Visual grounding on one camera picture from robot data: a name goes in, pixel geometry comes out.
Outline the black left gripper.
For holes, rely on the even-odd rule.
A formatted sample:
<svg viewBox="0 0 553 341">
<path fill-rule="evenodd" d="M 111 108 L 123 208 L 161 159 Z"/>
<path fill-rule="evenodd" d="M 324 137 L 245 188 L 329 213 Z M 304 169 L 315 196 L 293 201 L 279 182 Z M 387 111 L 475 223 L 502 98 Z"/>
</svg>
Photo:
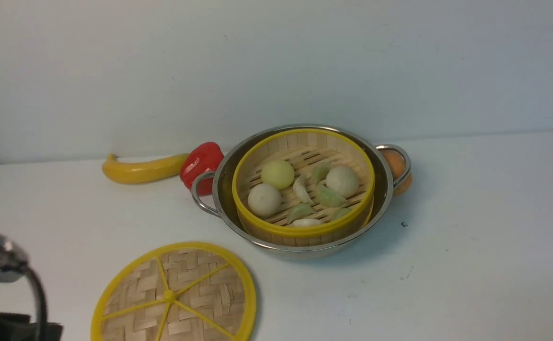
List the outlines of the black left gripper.
<svg viewBox="0 0 553 341">
<path fill-rule="evenodd" d="M 27 314 L 0 312 L 0 341 L 36 341 L 36 323 Z"/>
</svg>

